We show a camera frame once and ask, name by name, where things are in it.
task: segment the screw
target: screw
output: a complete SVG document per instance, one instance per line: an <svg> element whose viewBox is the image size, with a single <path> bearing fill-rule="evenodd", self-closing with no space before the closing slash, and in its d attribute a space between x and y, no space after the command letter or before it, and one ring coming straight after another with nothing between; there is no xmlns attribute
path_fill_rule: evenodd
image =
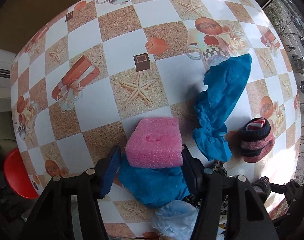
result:
<svg viewBox="0 0 304 240"><path fill-rule="evenodd" d="M53 181L59 181L61 179L61 176L60 175L55 175L53 176Z"/></svg>
<svg viewBox="0 0 304 240"><path fill-rule="evenodd" d="M239 179L239 181L242 181L242 182L246 181L246 177L244 175L239 175L237 178Z"/></svg>
<svg viewBox="0 0 304 240"><path fill-rule="evenodd" d="M211 175L211 174L213 173L213 170L210 169L210 168L205 168L203 172L204 172L205 174Z"/></svg>
<svg viewBox="0 0 304 240"><path fill-rule="evenodd" d="M95 169L88 169L88 170L86 171L86 173L87 173L88 175L95 174Z"/></svg>

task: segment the blue cloth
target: blue cloth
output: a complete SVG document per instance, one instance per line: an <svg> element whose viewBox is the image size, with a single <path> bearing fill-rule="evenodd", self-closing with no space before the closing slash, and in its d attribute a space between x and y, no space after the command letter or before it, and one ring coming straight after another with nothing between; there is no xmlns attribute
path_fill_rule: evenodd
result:
<svg viewBox="0 0 304 240"><path fill-rule="evenodd" d="M132 167L124 154L119 181L148 208L159 208L189 195L181 167L146 169Z"/></svg>
<svg viewBox="0 0 304 240"><path fill-rule="evenodd" d="M208 89L199 93L194 110L201 128L193 131L199 150L209 160L228 161L231 151L224 138L227 127L224 122L234 109L251 72L250 54L230 57L211 67L204 76Z"/></svg>

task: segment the blue plastic bag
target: blue plastic bag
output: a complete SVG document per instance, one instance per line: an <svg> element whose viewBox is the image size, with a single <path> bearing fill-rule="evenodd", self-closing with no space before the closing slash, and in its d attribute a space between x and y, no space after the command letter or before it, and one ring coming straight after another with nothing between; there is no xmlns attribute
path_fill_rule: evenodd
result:
<svg viewBox="0 0 304 240"><path fill-rule="evenodd" d="M197 209L181 200L173 200L155 211L152 226L164 236L189 240L198 215Z"/></svg>

